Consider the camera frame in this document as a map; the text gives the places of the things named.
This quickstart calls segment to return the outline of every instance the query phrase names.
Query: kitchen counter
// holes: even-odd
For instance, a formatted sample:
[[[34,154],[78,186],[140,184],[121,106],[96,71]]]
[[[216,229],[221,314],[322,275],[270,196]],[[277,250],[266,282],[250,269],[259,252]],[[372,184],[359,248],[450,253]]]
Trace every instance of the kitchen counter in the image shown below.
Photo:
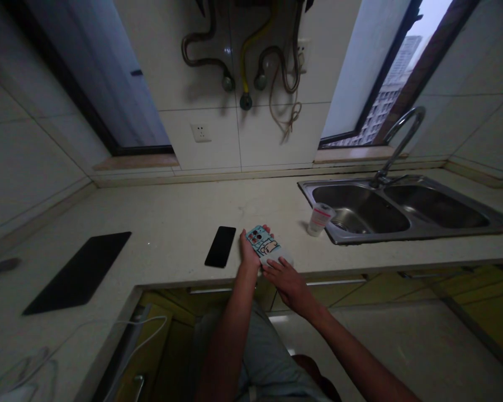
[[[443,169],[421,174],[503,212],[503,190],[490,189]],[[503,262],[503,234],[336,246],[326,233],[306,233],[311,208],[301,180],[361,178],[345,174],[212,183],[100,189],[10,250],[22,265],[0,276],[0,376],[43,347],[57,362],[56,401],[89,400],[113,353],[122,326],[142,289],[220,283],[240,262],[235,237],[225,269],[203,263],[218,226],[251,229],[268,223],[305,275],[372,272]],[[91,236],[131,231],[132,236],[84,306],[21,316],[54,275]]]

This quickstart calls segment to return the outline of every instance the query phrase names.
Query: electrical outlet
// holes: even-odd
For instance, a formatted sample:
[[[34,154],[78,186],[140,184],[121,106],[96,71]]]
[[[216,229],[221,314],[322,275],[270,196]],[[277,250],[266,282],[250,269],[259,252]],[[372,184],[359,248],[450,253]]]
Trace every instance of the electrical outlet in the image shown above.
[[[298,39],[298,62],[300,63],[300,73],[305,74],[309,68],[309,58],[311,57],[311,39]]]
[[[208,136],[207,125],[204,124],[191,124],[192,134],[196,142],[211,142],[211,137]]]

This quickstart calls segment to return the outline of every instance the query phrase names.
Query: double sink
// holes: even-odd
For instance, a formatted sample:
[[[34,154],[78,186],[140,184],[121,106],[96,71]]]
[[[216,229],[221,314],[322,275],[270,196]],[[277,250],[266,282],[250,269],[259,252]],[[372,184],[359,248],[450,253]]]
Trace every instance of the double sink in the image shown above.
[[[369,179],[301,181],[311,205],[336,211],[326,225],[335,244],[503,233],[503,214],[424,176],[392,185]]]

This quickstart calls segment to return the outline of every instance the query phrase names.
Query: person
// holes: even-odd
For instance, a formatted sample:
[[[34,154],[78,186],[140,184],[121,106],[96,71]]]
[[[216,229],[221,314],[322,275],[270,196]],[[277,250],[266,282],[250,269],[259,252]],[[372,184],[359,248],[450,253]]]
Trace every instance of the person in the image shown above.
[[[263,227],[270,233],[268,226]],[[318,368],[311,358],[289,355],[268,317],[253,301],[261,263],[245,235],[243,230],[242,263],[232,295],[214,320],[194,400],[340,400],[335,390],[331,392],[331,383],[323,383],[316,375]],[[366,401],[419,401],[314,298],[303,277],[285,259],[268,260],[268,264],[262,266],[264,277],[287,306],[319,331]]]

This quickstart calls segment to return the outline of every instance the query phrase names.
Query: sky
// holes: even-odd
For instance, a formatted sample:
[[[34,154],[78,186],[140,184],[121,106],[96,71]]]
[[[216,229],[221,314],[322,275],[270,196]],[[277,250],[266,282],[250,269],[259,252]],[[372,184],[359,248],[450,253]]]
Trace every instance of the sky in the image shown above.
[[[409,69],[414,68],[415,64],[419,60],[421,53],[425,50],[430,37],[438,28],[440,21],[442,20],[445,12],[449,8],[452,0],[423,0],[421,6],[419,7],[419,14],[423,14],[423,19],[417,21],[414,26],[408,31],[408,35],[421,35],[423,39],[419,44],[414,57],[410,60],[408,65]]]

